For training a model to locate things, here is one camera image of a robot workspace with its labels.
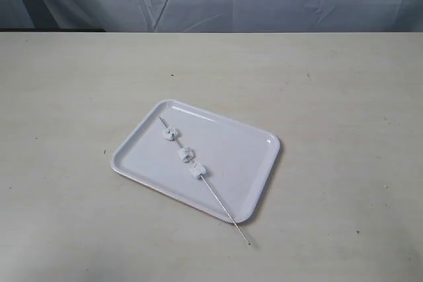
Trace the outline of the thin metal skewer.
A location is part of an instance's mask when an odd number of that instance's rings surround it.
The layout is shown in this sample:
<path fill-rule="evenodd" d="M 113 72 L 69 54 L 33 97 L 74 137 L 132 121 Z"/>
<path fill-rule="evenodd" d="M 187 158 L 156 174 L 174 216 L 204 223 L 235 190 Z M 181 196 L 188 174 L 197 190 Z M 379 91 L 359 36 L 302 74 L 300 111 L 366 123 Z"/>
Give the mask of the thin metal skewer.
<path fill-rule="evenodd" d="M 162 116 L 159 116 L 159 120 L 161 121 L 161 123 L 164 125 L 165 128 L 168 127 L 168 126 L 173 126 L 173 125 L 168 124 Z M 185 146 L 181 143 L 181 141 L 179 140 L 179 137 L 180 137 L 180 132 L 179 132 L 178 138 L 175 139 L 172 142 L 175 142 L 177 144 L 178 148 L 181 149 L 182 147 L 185 147 Z M 198 162 L 198 160 L 196 159 L 195 152 L 194 152 L 194 158 L 190 162 L 187 162 L 186 164 L 191 165 L 194 162 Z M 206 174 L 204 176 L 202 176 L 200 179 L 197 179 L 197 180 L 203 181 L 203 183 L 206 185 L 206 187 L 208 188 L 208 190 L 214 196 L 215 200 L 218 202 L 218 204 L 223 209 L 223 211 L 225 212 L 225 214 L 229 217 L 229 220 L 233 223 L 233 225 L 235 226 L 235 228 L 238 230 L 238 232 L 240 233 L 240 235 L 243 237 L 243 239 L 246 242 L 246 244 L 248 246 L 251 246 L 252 244 L 251 244 L 250 240 L 247 238 L 246 234 L 241 230 L 241 228 L 239 227 L 239 225 L 237 224 L 237 222 L 234 220 L 232 214 L 230 213 L 230 211 L 228 210 L 228 208 L 225 206 L 225 204 L 222 202 L 222 200 L 218 196 L 217 192 L 212 188 L 212 186 L 210 185 L 210 183 L 206 180 L 206 176 L 207 175 L 208 175 L 208 170 L 207 170 L 207 172 L 206 172 Z"/>

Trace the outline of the white foam piece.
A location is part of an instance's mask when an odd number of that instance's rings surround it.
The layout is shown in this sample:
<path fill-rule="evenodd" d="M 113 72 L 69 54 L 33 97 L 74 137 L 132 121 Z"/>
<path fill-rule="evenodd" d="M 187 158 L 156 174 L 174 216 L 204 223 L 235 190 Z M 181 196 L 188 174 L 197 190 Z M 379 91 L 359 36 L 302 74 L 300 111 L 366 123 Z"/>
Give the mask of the white foam piece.
<path fill-rule="evenodd" d="M 194 162 L 190 165 L 189 171 L 195 179 L 200 179 L 207 172 L 205 166 L 199 162 Z"/>
<path fill-rule="evenodd" d="M 182 162 L 190 162 L 194 158 L 194 152 L 190 147 L 182 147 L 178 150 L 179 158 Z"/>
<path fill-rule="evenodd" d="M 168 126 L 162 132 L 163 137 L 168 141 L 174 141 L 178 138 L 179 132 L 176 127 Z"/>

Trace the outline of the white rectangular plastic tray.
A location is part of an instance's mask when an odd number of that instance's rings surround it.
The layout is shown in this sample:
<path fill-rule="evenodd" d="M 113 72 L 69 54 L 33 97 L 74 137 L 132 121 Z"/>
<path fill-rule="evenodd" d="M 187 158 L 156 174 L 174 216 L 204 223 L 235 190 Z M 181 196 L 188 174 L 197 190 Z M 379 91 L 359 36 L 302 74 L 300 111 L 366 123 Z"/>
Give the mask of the white rectangular plastic tray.
<path fill-rule="evenodd" d="M 119 146 L 112 169 L 144 186 L 230 223 L 201 180 L 192 177 L 167 141 L 159 120 L 175 126 L 208 170 L 206 180 L 237 223 L 247 221 L 258 204 L 280 151 L 272 133 L 177 100 L 159 102 Z"/>

